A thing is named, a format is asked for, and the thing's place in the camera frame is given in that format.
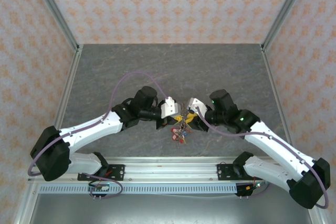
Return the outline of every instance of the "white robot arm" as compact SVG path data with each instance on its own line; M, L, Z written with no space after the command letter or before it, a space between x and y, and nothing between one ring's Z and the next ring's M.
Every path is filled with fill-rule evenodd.
M292 198L306 208L312 208L330 186L330 165L323 158L314 160L298 151L276 135L256 115L239 110L225 90L210 95L211 107L199 99L191 98L188 108L198 116L189 123L191 128L208 131L213 125L224 125L233 135L241 136L256 145L279 165L264 162L251 153L244 152L234 161L238 175L267 180L288 191ZM213 129L220 134L233 136Z
M76 151L109 134L115 134L133 127L140 120L156 121L160 129L175 123L174 116L180 114L180 105L171 97L158 104L157 92L151 87L143 87L134 98L128 98L112 108L105 116L63 128L57 131L54 126L46 128L30 155L34 159L41 150L54 139L64 136L52 145L37 160L36 165L46 181L54 180L64 173L86 173L103 176L107 162L100 153L80 154Z

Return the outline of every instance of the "gray floor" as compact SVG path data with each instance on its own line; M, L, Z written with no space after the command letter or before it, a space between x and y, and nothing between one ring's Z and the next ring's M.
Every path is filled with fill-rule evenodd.
M195 97L210 104L209 95L226 89L239 108L257 114L279 136L284 129L257 44L84 45L62 127L105 113L112 89L128 72L152 74L167 95L181 102ZM154 84L145 76L130 77L119 89L115 104ZM240 138L193 131L186 144L173 142L170 127L159 131L154 122L140 122L103 137L79 152L108 156L237 156L243 151L264 153Z
M308 211L277 186L239 200L200 195L120 195L93 201L89 195L39 195L30 224L309 224Z

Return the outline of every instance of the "metal corner post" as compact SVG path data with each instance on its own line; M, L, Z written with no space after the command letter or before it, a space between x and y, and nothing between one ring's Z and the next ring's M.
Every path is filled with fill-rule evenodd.
M33 211L37 201L40 184L28 184L23 195L22 201L18 207L18 212L15 215L14 224L30 223L33 216Z
M79 63L80 55L82 53L82 49L83 49L83 45L79 45L78 49L76 49L75 52L74 52L74 57L72 59L72 63L71 63L70 68L69 68L66 84L65 84L65 87L64 87L64 90L63 90L63 95L62 95L62 98L60 100L58 110L57 110L57 114L56 114L56 118L55 118L54 126L57 129L59 129L62 125L62 121L63 121L63 118L64 118L65 110L67 108L68 100L69 100L69 97L70 97L70 91L71 91L71 88L72 88L73 80L75 79L76 70L77 70L77 67L78 67L78 63Z
M273 79L271 68L270 68L269 63L268 63L266 52L264 51L262 45L260 45L260 48L261 48L261 53L262 53L262 56L263 56L263 59L264 59L264 62L265 62L266 70L267 70L267 73L268 73L268 78L269 78L269 81L271 83L271 87L272 87L273 94L274 94L274 97L275 97L275 101L277 103L277 107L278 107L278 110L279 110L279 113L280 113L280 118L281 118L282 124L284 126L283 129L285 131L287 142L292 145L293 142L292 142L292 138L290 136L289 127L287 125L287 120L286 120L285 114L282 110L279 94L278 94L277 87L276 87L274 79Z
M78 43L76 42L76 39L74 35L72 34L67 22L65 21L61 11L59 10L55 0L44 0L47 4L50 12L54 16L57 24L59 25L60 29L64 33L69 45L76 50L78 48Z
M275 38L276 34L280 30L280 27L284 20L287 17L287 14L290 12L291 8L293 7L296 0L285 0L277 18L275 19L271 29L269 30L264 43L261 44L261 47L264 51L269 48L270 44L272 43L273 39Z

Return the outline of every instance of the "patterned wallpaper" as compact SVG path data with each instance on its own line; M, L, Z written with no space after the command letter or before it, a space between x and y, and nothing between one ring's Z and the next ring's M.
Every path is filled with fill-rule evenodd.
M330 165L336 220L336 0L297 0L267 51L298 149Z
M56 0L80 44L261 43L285 0Z
M0 0L0 223L13 223L30 150L54 123L73 51L43 0Z

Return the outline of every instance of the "mounting plate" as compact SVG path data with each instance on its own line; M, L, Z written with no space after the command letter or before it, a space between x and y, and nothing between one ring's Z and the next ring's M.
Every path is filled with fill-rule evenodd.
M125 175L125 165L109 165L107 172L112 171L109 173L108 176L105 178L113 179L116 181L123 181ZM79 181L92 181L95 180L91 177L85 176L84 174L78 174L77 179Z
M247 175L245 171L243 174L238 175L234 169L233 164L218 164L217 165L217 176L218 180L253 180L254 178Z

